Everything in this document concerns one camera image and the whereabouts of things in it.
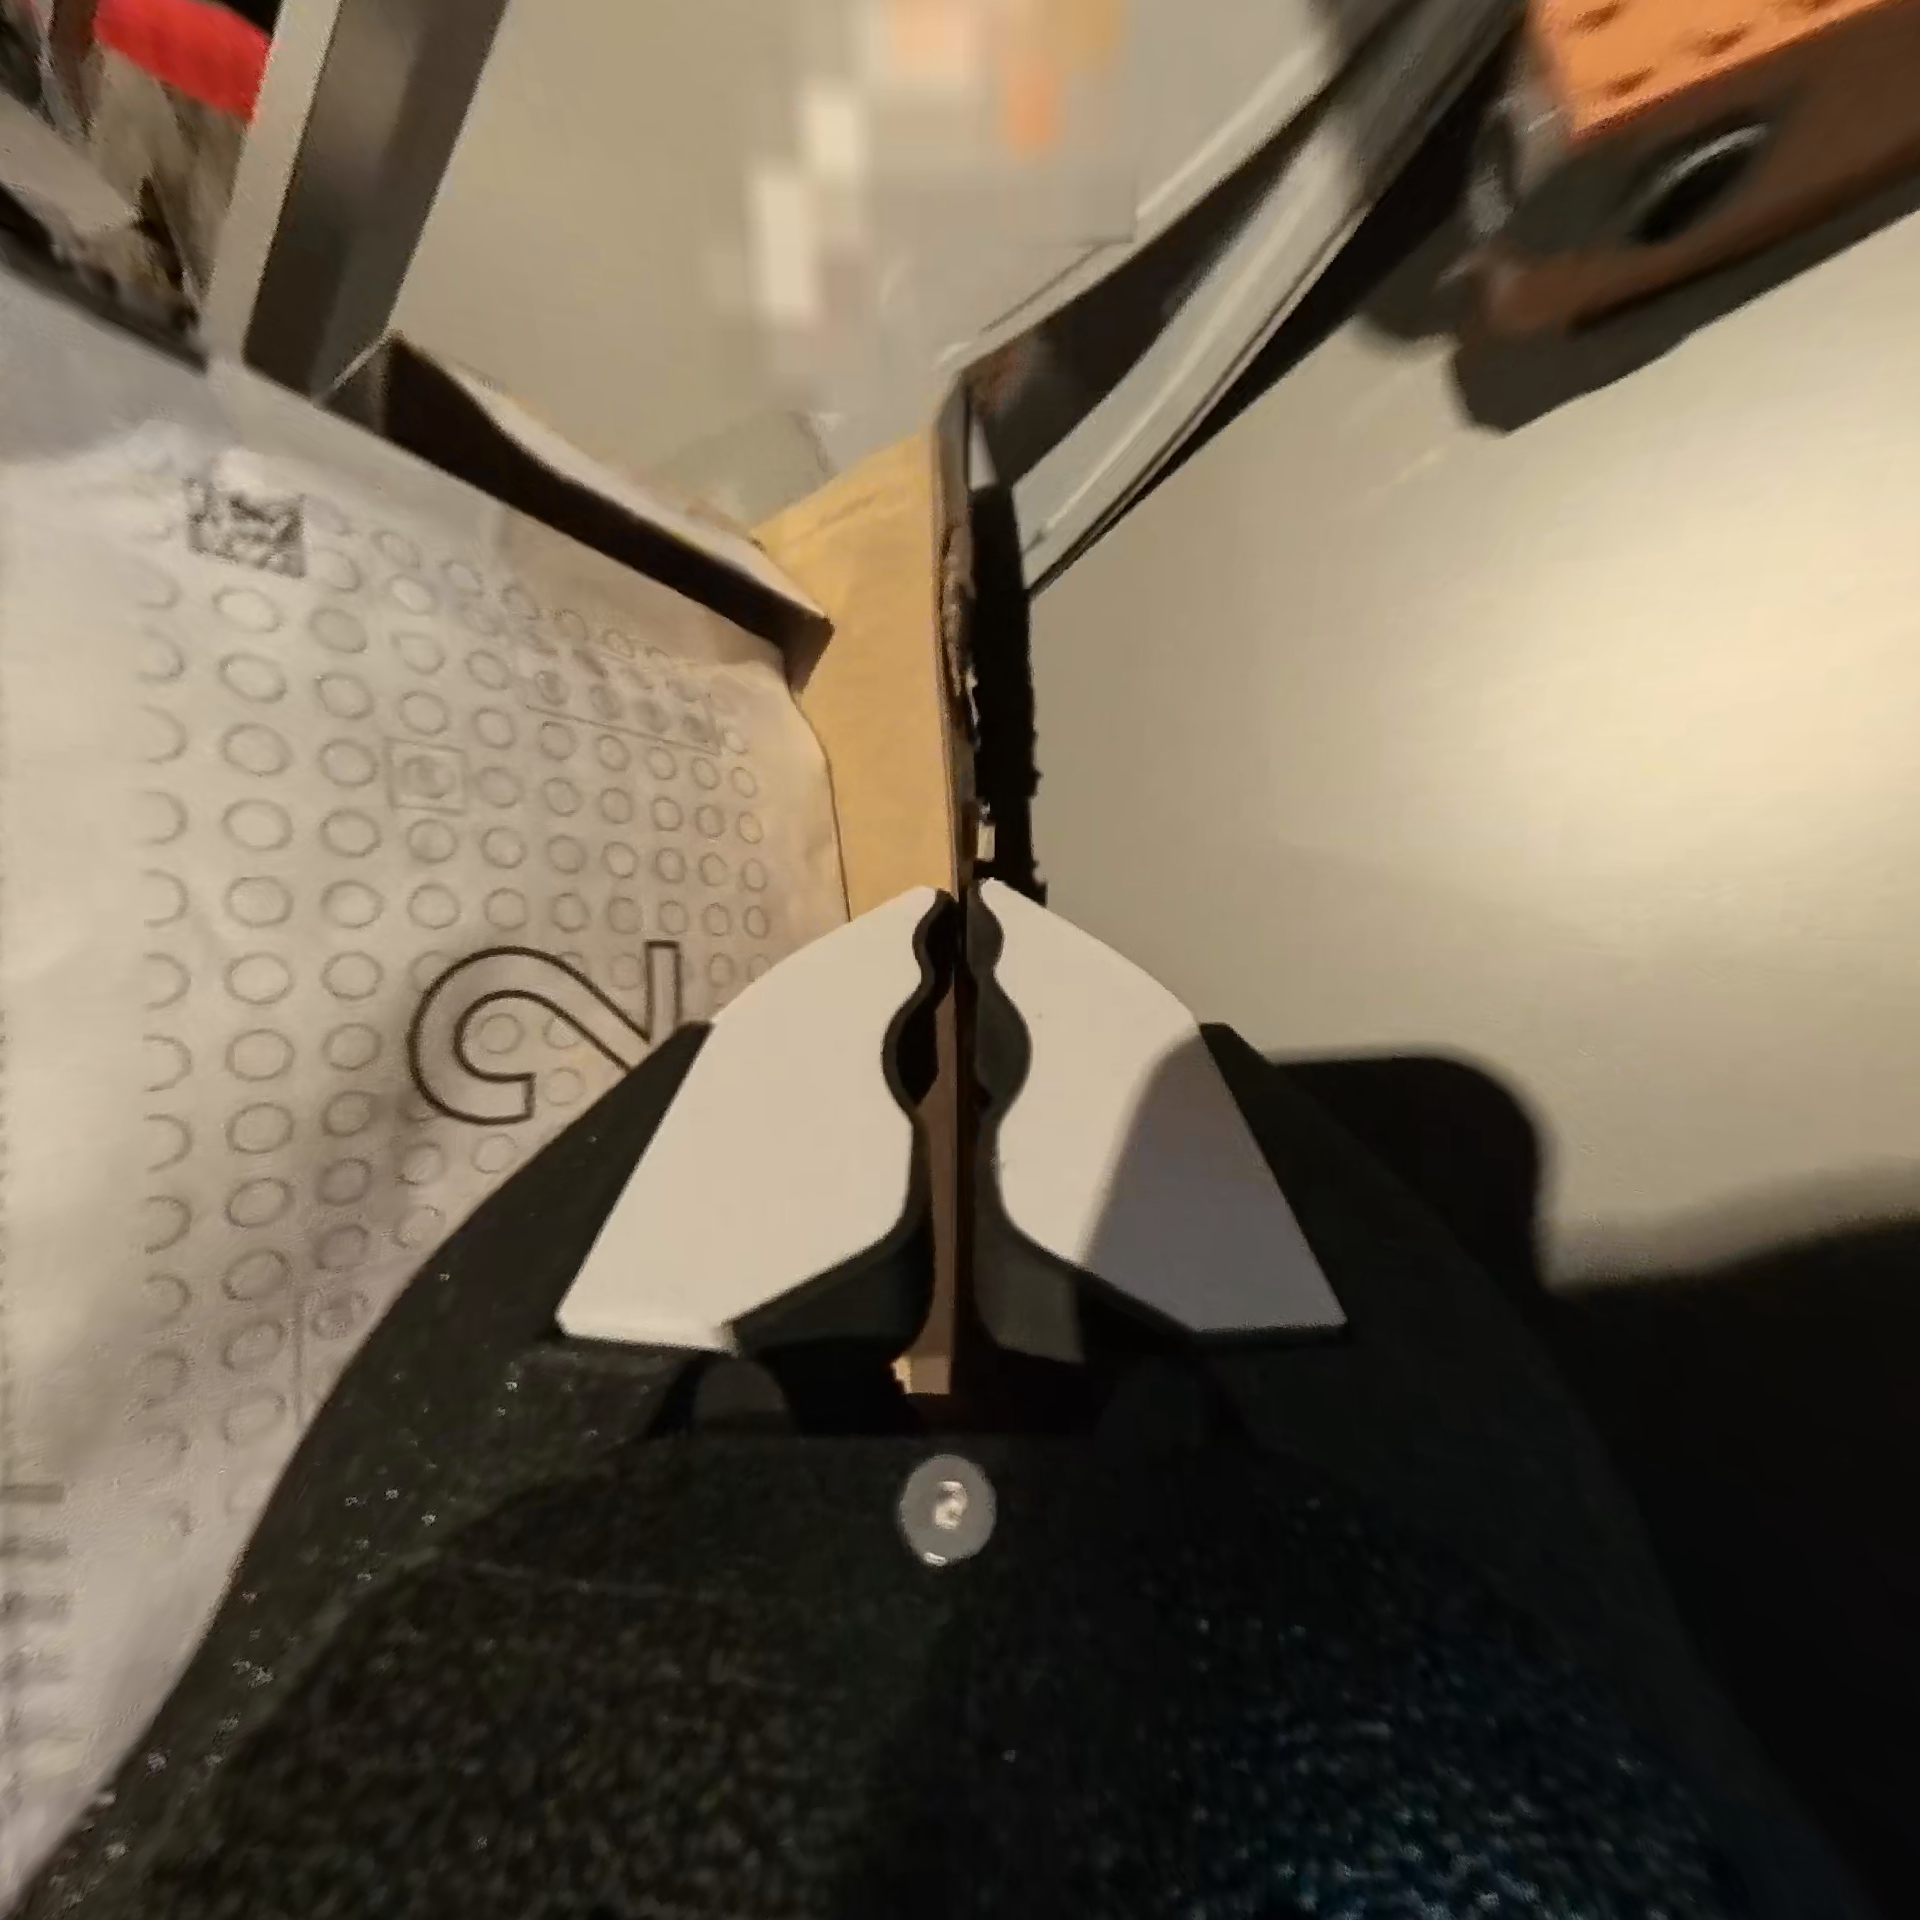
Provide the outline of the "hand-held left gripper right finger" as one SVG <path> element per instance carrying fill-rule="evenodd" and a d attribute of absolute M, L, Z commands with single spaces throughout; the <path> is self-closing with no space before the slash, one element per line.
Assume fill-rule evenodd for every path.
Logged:
<path fill-rule="evenodd" d="M 978 1196 L 1013 1250 L 1013 1338 L 1075 1338 L 1086 1295 L 1180 1338 L 1333 1338 L 1348 1317 L 1188 1005 L 1002 879 L 970 902 Z"/>

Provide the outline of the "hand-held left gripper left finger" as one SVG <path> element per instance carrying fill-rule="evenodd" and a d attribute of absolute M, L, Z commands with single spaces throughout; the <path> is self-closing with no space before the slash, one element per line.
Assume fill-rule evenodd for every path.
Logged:
<path fill-rule="evenodd" d="M 937 999 L 955 898 L 912 887 L 744 990 L 691 1067 L 560 1303 L 621 1347 L 786 1342 L 803 1292 L 877 1250 L 924 1197 L 910 1026 Z"/>

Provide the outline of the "grey desk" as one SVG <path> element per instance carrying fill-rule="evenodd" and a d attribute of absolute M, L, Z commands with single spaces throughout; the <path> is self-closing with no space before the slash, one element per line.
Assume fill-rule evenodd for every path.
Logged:
<path fill-rule="evenodd" d="M 1915 194 L 1563 349 L 1456 254 L 1381 207 L 1040 594 L 1040 870 L 1518 1292 L 1915 1915 Z"/>

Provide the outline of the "white printed paper bag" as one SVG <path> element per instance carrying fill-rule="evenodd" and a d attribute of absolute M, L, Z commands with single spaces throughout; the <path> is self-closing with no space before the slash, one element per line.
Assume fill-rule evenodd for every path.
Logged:
<path fill-rule="evenodd" d="M 420 1261 L 849 917 L 779 651 L 4 279 L 4 1906 Z"/>

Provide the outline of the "grey instruction booklet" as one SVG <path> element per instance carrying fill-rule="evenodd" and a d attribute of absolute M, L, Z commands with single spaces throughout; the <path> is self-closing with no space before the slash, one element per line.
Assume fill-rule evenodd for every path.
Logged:
<path fill-rule="evenodd" d="M 1044 586 L 1177 460 L 1521 5 L 508 5 L 411 346 L 765 522 L 971 391 Z"/>

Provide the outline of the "orange and tan brick model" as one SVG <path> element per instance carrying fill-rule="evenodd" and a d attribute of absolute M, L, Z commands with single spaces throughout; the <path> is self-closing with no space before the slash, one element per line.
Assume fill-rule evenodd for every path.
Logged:
<path fill-rule="evenodd" d="M 1357 318 L 1518 429 L 1915 213 L 1915 3 L 1523 5 L 1360 228 Z"/>

